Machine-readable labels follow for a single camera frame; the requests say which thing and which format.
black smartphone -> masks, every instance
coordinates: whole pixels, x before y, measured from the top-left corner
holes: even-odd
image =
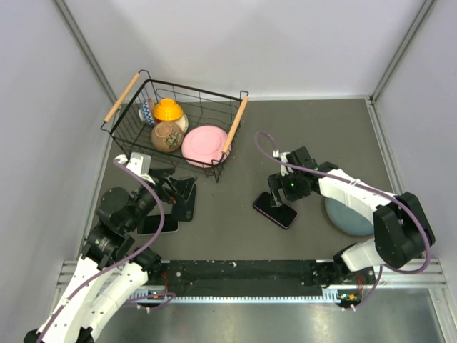
[[[285,204],[272,207],[270,201],[271,195],[268,192],[263,192],[253,203],[253,208],[283,229],[291,227],[297,217],[297,212]]]
[[[137,234],[155,234],[160,223],[160,214],[147,216],[136,228]],[[165,214],[165,223],[161,234],[178,231],[178,221],[171,214]]]

black wire basket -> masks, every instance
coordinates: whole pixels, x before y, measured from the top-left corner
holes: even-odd
[[[147,75],[147,79],[128,104],[122,105],[141,75]],[[165,98],[173,99],[183,109],[189,122],[187,132],[198,126],[211,125],[223,129],[228,134],[219,160],[213,159],[211,163],[208,163],[187,159],[183,157],[181,149],[166,153],[153,146],[151,142],[153,127],[141,120],[139,110],[141,105],[149,99],[158,104]],[[185,168],[195,173],[205,174],[207,177],[214,177],[218,182],[224,170],[224,164],[229,159],[229,152],[233,149],[234,139],[241,125],[241,118],[247,103],[247,91],[240,91],[239,97],[223,95],[171,82],[153,80],[148,71],[140,70],[106,115],[101,129],[110,134],[127,158],[130,158],[132,152],[141,152],[151,156],[151,160],[157,162],[157,165],[152,167],[165,164],[174,168]],[[119,117],[109,129],[109,122],[118,110]]]

wooden basket handle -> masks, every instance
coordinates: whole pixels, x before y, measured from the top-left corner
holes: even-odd
[[[124,91],[122,92],[121,96],[116,100],[116,102],[114,103],[113,107],[109,110],[108,114],[105,116],[105,123],[107,123],[108,121],[111,120],[111,118],[113,117],[113,115],[116,113],[116,111],[119,109],[119,107],[121,106],[121,103],[124,101],[124,99],[126,98],[127,94],[130,92],[130,90],[132,89],[132,87],[134,86],[134,84],[138,81],[138,78],[140,77],[140,73],[136,73],[134,75],[134,77],[131,78],[129,84],[127,85],[127,87],[124,89]]]
[[[245,96],[243,98],[243,101],[240,104],[240,107],[238,108],[238,112],[236,112],[235,120],[233,121],[233,124],[231,125],[231,128],[230,128],[230,132],[228,133],[228,136],[227,136],[226,144],[224,145],[224,148],[222,149],[223,154],[227,154],[227,152],[229,151],[231,142],[233,141],[233,138],[235,137],[236,130],[238,129],[241,118],[243,117],[244,109],[246,108],[248,101],[249,101],[249,96]]]

pink plate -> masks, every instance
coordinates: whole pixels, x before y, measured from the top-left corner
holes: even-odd
[[[211,164],[213,160],[220,160],[222,149],[227,140],[227,133],[217,126],[199,126],[190,131],[183,140],[181,151],[186,159],[193,159],[203,163]],[[187,161],[194,166],[208,168],[205,164],[194,161]]]

cable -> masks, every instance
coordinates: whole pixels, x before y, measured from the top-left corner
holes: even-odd
[[[157,193],[147,184],[147,182],[145,182],[141,177],[137,176],[135,173],[133,173],[130,169],[128,169],[126,166],[120,164],[119,162],[117,162],[116,160],[113,161],[114,165],[117,166],[118,168],[120,168],[121,170],[125,171],[127,174],[129,174],[130,176],[132,176],[137,182],[139,182],[144,188],[146,188],[146,190],[151,193],[152,197],[154,198],[154,200],[156,201],[157,203],[157,206],[159,207],[159,211],[160,211],[160,222],[159,222],[159,227],[156,231],[156,233],[150,238],[150,240],[147,241],[147,243],[145,243],[145,245],[143,245],[140,249],[136,250],[134,253],[128,255],[127,257],[124,257],[122,260],[116,262],[115,264],[112,264],[111,266],[103,269],[101,272],[93,275],[92,277],[89,277],[85,282],[83,282],[82,284],[80,284],[74,291],[73,293],[71,293],[67,300],[69,303],[70,300],[72,300],[77,294],[79,291],[81,291],[87,284],[89,284],[90,282],[94,281],[97,277],[100,277],[101,275],[109,272],[110,270],[112,269],[115,269],[117,268],[118,266],[121,266],[122,264],[125,264],[127,263],[128,261],[130,261],[131,259],[134,259],[135,257],[137,257],[140,253],[142,253],[144,250],[148,249],[148,247],[154,243],[154,241],[157,239],[157,237],[159,236],[159,234],[161,233],[162,231],[162,228],[164,227],[164,222],[165,222],[165,210],[164,210],[164,206],[162,204],[162,201],[160,200],[159,196],[157,195]],[[36,340],[37,343],[41,343],[41,341],[43,340],[44,338],[44,335],[48,332],[49,328],[51,327],[51,325],[54,323],[54,321],[56,320],[56,318],[60,315],[60,313],[62,312],[62,310],[64,309],[65,305],[61,305],[55,312],[54,314],[52,314],[51,318],[49,319],[48,323],[46,324],[46,326],[43,328],[43,331],[40,333],[38,339]]]
[[[363,293],[363,280],[362,280],[362,276],[361,275],[357,276],[357,281],[358,281],[357,292],[360,295],[362,295],[362,293]]]
[[[351,183],[350,180],[344,179],[343,177],[338,177],[336,175],[324,173],[323,171],[306,168],[304,166],[296,166],[294,164],[285,163],[285,162],[282,162],[282,161],[279,161],[279,160],[273,158],[272,156],[270,156],[269,153],[267,153],[265,150],[263,150],[262,147],[260,146],[260,144],[258,142],[258,138],[260,136],[266,137],[270,141],[271,145],[273,146],[273,150],[275,150],[275,151],[278,149],[277,146],[276,146],[276,143],[275,143],[273,137],[270,134],[267,134],[266,132],[259,131],[254,136],[254,142],[256,143],[257,149],[266,158],[270,159],[271,161],[274,161],[277,164],[281,164],[283,166],[287,166],[287,167],[292,168],[292,169],[300,170],[300,171],[303,171],[303,172],[308,172],[310,174],[314,174],[314,175],[317,175],[317,176],[320,176],[320,177],[330,177],[332,179],[344,182],[346,184],[350,184]],[[391,197],[390,195],[384,193],[383,191],[380,191],[379,189],[376,189],[376,188],[373,188],[373,187],[369,187],[369,186],[366,186],[364,184],[359,184],[359,183],[354,184],[354,186],[356,186],[356,187],[358,187],[360,189],[364,189],[364,190],[366,190],[368,192],[376,193],[377,195],[380,195],[380,196],[386,198],[387,200],[393,202],[395,205],[399,206],[411,218],[411,220],[413,221],[413,223],[416,225],[417,229],[419,230],[419,234],[422,237],[423,245],[425,247],[426,258],[425,258],[425,260],[424,260],[424,262],[423,262],[421,267],[419,267],[418,269],[414,269],[414,270],[400,270],[400,269],[393,268],[393,267],[388,266],[388,265],[386,265],[385,267],[389,268],[390,270],[393,270],[394,272],[398,272],[398,273],[401,273],[401,274],[417,274],[417,273],[423,272],[428,267],[428,265],[430,264],[430,260],[431,260],[430,243],[428,242],[428,237],[427,237],[427,234],[426,234],[424,228],[422,227],[421,223],[419,222],[417,217],[414,215],[414,213],[406,205],[402,204],[399,200],[397,200],[394,197]],[[373,287],[370,289],[368,294],[362,299],[362,301],[354,307],[355,309],[359,308],[362,304],[364,304],[373,295],[373,292],[374,292],[375,288],[378,286],[379,281],[381,280],[382,272],[383,272],[383,266],[379,266],[379,274],[378,274],[378,277],[377,277],[376,281],[374,282]]]
[[[174,294],[173,292],[164,292],[164,293],[161,293],[162,295],[169,295],[171,296],[170,299],[167,299],[165,300],[164,302],[161,302],[159,305],[155,306],[155,307],[145,307],[145,306],[141,306],[141,305],[137,305],[137,304],[132,304],[132,302],[135,302],[136,300],[139,300],[139,299],[148,299],[148,298],[153,298],[158,294],[149,294],[149,295],[145,295],[143,297],[138,297],[138,298],[135,298],[135,299],[130,299],[130,300],[127,300],[125,302],[125,304],[123,305],[123,307],[136,307],[137,309],[145,309],[148,313],[149,311],[155,311],[157,309],[161,309],[163,307],[165,307],[166,305],[168,305],[174,298],[176,298],[176,294]]]
[[[155,294],[147,294],[147,295],[143,295],[141,297],[128,299],[128,300],[126,300],[126,302],[124,304],[131,304],[132,302],[137,302],[137,301],[143,300],[143,299],[150,299],[150,298],[155,298],[155,297],[165,297],[165,296],[170,296],[170,297],[172,297],[172,299],[174,299],[174,298],[176,298],[176,293],[173,293],[173,292],[160,292],[160,293],[155,293]]]
[[[165,292],[169,290],[169,278],[166,276],[166,272],[163,272],[161,276],[165,280]]]

